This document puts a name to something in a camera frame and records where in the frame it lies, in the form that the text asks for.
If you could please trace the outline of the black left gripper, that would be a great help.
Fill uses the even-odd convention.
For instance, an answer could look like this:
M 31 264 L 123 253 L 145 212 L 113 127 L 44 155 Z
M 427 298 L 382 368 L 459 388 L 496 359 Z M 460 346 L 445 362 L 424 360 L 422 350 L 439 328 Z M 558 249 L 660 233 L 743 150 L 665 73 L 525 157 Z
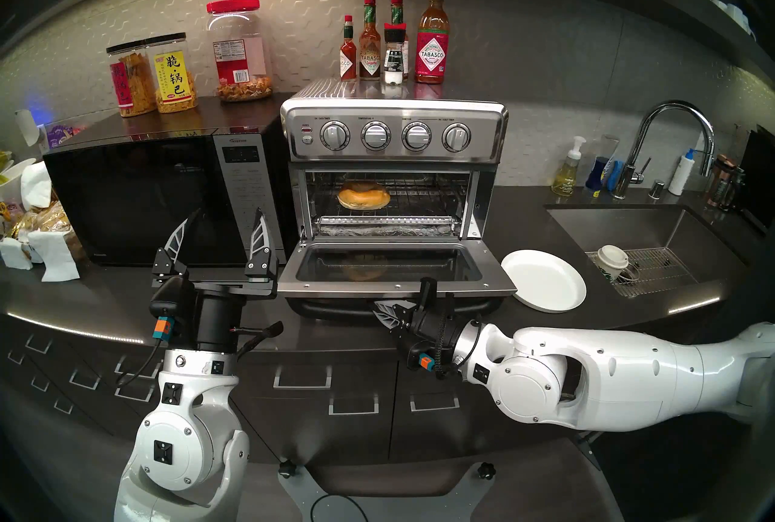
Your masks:
M 179 261 L 189 220 L 184 219 L 156 252 L 152 285 L 171 278 L 188 279 L 187 266 Z M 204 283 L 194 285 L 191 321 L 183 326 L 181 346 L 200 352 L 248 353 L 261 342 L 279 334 L 279 323 L 268 327 L 242 327 L 242 310 L 251 300 L 269 300 L 277 296 L 277 257 L 266 217 L 256 210 L 251 230 L 244 273 L 249 279 L 241 286 Z

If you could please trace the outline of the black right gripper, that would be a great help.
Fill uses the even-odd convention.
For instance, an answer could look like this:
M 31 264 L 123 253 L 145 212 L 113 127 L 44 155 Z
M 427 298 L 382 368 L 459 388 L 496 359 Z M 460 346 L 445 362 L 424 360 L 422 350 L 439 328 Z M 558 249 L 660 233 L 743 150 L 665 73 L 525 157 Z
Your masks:
M 457 313 L 452 292 L 438 297 L 435 279 L 421 278 L 417 302 L 375 300 L 371 307 L 378 321 L 395 332 L 397 350 L 408 369 L 460 372 L 465 356 L 456 350 L 470 318 Z

